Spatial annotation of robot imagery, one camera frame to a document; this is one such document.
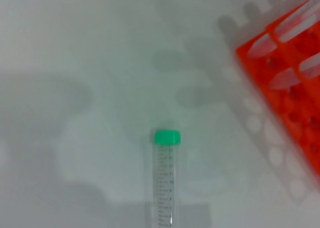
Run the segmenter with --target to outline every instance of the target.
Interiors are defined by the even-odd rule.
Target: green cap
[[[177,130],[158,130],[154,141],[157,145],[179,145],[181,143],[180,132]]]

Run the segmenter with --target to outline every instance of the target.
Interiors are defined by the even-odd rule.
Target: green screw cap
[[[157,145],[179,145],[181,143],[180,132],[177,130],[158,130],[155,133],[154,142]]]

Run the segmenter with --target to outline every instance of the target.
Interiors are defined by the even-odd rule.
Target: white table
[[[174,127],[181,227],[318,227],[232,52],[301,1],[0,0],[0,226],[149,228],[149,134]]]

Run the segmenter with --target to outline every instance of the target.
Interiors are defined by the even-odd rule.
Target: clear plastic vial
[[[177,154],[181,136],[159,130],[153,146],[153,228],[178,228]]]

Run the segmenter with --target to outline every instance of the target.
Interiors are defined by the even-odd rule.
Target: white surface
[[[149,228],[149,134],[174,126],[182,227],[318,227],[320,196],[217,25],[247,24],[247,2],[271,9],[0,0],[0,226]]]

